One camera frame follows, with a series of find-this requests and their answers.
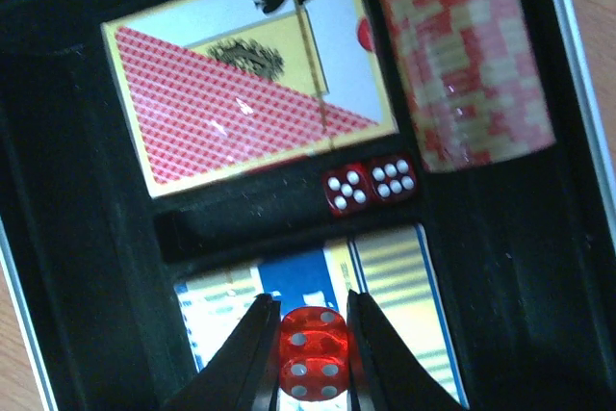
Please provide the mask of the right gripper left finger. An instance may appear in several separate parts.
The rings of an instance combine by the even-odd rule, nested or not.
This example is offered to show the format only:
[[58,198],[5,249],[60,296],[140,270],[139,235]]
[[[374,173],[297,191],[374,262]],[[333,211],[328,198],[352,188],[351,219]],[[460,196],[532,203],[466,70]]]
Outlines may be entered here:
[[280,302],[257,295],[208,365],[163,408],[275,410],[280,323]]

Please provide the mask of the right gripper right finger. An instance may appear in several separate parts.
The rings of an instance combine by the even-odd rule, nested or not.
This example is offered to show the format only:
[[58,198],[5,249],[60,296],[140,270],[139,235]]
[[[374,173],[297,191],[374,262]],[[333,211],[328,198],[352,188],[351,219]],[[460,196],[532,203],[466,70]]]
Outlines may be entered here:
[[349,410],[461,410],[368,293],[348,292]]

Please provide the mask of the red die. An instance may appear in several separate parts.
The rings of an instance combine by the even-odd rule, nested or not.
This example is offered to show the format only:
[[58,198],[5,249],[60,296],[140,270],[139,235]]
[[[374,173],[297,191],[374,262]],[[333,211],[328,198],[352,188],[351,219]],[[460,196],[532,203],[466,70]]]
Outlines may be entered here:
[[349,387],[349,334],[336,311],[304,306],[280,323],[279,385],[290,397],[317,402],[336,398]]
[[368,208],[372,186],[365,167],[352,163],[326,171],[321,183],[334,217],[356,214]]
[[367,163],[373,195],[377,201],[398,203],[412,197],[418,180],[407,153],[395,153],[371,158]]

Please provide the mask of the blue gold card deck box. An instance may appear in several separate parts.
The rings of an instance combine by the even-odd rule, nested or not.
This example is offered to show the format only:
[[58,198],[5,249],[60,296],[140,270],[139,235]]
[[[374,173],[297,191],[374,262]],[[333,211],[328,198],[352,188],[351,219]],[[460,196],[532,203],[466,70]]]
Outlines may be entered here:
[[420,225],[329,241],[209,271],[174,286],[199,370],[257,295],[280,301],[283,315],[300,306],[327,307],[344,315],[349,290],[370,293],[431,377],[461,405],[469,404]]

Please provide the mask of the aluminium poker case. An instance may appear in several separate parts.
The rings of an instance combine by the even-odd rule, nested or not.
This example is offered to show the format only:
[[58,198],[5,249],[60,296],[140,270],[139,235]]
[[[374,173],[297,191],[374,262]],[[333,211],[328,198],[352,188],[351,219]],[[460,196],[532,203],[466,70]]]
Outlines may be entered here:
[[[423,164],[386,19],[365,0],[389,136],[152,197],[101,26],[171,0],[1,0],[1,259],[55,410],[165,410],[202,370],[175,284],[342,238],[424,229],[468,405],[615,406],[615,179],[572,0],[521,0],[555,142]],[[416,193],[334,217],[328,170],[410,155]]]

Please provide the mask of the red card deck box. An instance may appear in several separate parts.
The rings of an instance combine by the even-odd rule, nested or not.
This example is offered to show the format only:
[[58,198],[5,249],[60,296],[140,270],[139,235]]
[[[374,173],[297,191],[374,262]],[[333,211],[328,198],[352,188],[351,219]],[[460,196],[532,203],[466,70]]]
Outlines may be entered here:
[[398,129],[365,0],[171,0],[101,32],[152,197]]

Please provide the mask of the brown poker chip stack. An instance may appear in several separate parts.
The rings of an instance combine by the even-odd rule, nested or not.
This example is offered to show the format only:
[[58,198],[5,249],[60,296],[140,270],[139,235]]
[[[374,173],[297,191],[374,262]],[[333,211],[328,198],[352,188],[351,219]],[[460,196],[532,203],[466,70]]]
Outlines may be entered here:
[[379,1],[428,171],[554,144],[521,0]]

